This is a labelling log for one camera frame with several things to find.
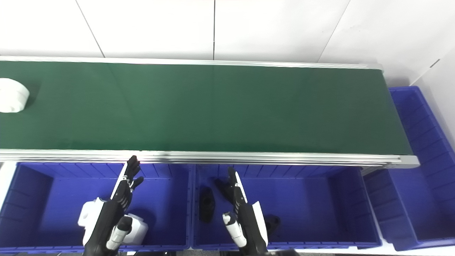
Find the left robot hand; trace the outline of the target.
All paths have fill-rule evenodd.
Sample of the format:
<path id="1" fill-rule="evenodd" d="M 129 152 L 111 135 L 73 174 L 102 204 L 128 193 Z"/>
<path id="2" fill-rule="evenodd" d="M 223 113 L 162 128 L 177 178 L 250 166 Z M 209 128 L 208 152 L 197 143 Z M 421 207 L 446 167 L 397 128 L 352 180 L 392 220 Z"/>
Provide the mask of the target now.
<path id="1" fill-rule="evenodd" d="M 97 197 L 86 202 L 78 219 L 84 227 L 83 256 L 116 256 L 119 248 L 132 231 L 133 218 L 125 214 L 132 202 L 132 193 L 144 181 L 135 178 L 140 171 L 140 161 L 132 155 L 118 176 L 108 200 Z"/>

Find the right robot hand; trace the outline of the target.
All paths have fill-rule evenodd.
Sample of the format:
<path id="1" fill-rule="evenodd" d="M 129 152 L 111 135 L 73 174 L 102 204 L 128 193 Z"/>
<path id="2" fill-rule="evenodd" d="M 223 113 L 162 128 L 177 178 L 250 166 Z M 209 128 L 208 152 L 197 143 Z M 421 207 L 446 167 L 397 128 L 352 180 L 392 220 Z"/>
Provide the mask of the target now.
<path id="1" fill-rule="evenodd" d="M 239 174 L 228 168 L 228 194 L 233 212 L 223 213 L 223 222 L 235 245 L 243 256 L 263 255 L 268 252 L 268 234 L 260 202 L 250 204 L 247 200 Z"/>

